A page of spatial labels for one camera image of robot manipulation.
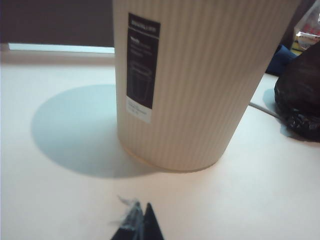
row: black plastic bag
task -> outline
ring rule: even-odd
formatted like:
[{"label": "black plastic bag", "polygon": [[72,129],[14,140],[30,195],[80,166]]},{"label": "black plastic bag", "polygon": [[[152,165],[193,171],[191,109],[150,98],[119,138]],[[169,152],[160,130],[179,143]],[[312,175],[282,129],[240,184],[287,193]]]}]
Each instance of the black plastic bag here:
[{"label": "black plastic bag", "polygon": [[286,67],[275,84],[274,98],[289,129],[320,141],[320,42]]}]

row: white table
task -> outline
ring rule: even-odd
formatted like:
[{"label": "white table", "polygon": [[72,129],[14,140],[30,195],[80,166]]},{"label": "white table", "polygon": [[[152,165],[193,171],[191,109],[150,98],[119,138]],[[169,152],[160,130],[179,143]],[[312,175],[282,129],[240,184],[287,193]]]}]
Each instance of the white table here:
[{"label": "white table", "polygon": [[112,55],[3,50],[3,240],[110,239],[117,195],[151,202],[167,240],[320,239],[319,143],[249,106],[214,166],[161,172],[121,148],[114,82]]}]

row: vertical stripes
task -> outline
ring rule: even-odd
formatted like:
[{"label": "vertical stripes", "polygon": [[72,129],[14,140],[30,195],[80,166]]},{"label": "vertical stripes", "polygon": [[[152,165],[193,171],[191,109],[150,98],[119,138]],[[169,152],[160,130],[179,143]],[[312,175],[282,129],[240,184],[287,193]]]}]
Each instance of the vertical stripes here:
[{"label": "vertical stripes", "polygon": [[[193,171],[226,149],[299,0],[114,0],[118,136]],[[128,13],[160,22],[151,123],[126,111]]]}]

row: black label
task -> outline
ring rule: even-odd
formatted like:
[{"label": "black label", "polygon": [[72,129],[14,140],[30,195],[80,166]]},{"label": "black label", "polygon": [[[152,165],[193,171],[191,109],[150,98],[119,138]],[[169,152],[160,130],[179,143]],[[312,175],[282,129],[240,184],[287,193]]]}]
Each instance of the black label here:
[{"label": "black label", "polygon": [[160,23],[129,13],[126,95],[152,109]]}]

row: blue cloth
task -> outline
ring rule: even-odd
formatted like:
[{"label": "blue cloth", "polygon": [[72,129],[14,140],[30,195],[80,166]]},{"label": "blue cloth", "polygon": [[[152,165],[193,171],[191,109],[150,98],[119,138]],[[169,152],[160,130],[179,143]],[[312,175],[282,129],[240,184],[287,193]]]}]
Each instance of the blue cloth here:
[{"label": "blue cloth", "polygon": [[286,66],[296,57],[297,55],[288,48],[279,45],[265,72],[279,77],[284,73]]}]

